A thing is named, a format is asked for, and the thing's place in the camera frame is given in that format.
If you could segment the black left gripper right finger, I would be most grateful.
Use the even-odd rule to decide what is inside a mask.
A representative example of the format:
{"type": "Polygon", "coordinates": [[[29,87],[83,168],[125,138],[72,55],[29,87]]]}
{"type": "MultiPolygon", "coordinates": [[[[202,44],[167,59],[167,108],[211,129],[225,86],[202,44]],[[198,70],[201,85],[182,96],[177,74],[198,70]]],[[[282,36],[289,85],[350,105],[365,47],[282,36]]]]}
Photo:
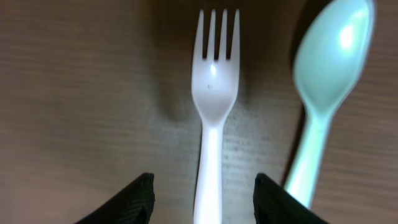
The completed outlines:
{"type": "Polygon", "coordinates": [[[257,224],[328,224],[264,173],[256,176],[253,205],[257,224]]]}

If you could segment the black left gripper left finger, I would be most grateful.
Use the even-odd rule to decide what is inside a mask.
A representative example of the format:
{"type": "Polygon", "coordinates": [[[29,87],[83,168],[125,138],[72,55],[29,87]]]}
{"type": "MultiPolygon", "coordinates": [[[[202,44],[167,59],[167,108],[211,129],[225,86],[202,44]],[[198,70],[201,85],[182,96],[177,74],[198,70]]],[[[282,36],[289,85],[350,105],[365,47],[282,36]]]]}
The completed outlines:
{"type": "Polygon", "coordinates": [[[76,224],[148,224],[154,204],[154,174],[143,173],[76,224]]]}

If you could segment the white plastic fork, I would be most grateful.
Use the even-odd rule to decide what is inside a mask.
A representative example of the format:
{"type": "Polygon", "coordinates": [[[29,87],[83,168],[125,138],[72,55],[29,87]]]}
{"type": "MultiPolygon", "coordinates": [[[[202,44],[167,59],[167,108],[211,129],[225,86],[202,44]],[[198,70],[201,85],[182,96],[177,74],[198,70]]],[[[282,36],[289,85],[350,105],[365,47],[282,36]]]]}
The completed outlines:
{"type": "Polygon", "coordinates": [[[194,224],[222,223],[222,148],[226,119],[237,99],[240,73],[240,16],[234,15],[231,54],[227,55],[227,18],[223,11],[220,51],[215,56],[216,12],[211,12],[208,50],[203,53],[204,12],[199,13],[192,60],[192,98],[202,124],[194,224]]]}

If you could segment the mint green plastic spoon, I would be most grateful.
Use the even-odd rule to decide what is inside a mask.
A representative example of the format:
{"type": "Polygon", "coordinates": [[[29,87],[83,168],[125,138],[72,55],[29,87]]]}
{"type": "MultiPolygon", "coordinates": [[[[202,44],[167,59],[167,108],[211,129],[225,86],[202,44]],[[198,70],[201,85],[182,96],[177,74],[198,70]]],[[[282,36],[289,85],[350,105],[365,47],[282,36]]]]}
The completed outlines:
{"type": "Polygon", "coordinates": [[[295,87],[305,124],[284,189],[312,206],[332,119],[361,77],[376,20],[372,0],[331,1],[310,25],[295,56],[295,87]]]}

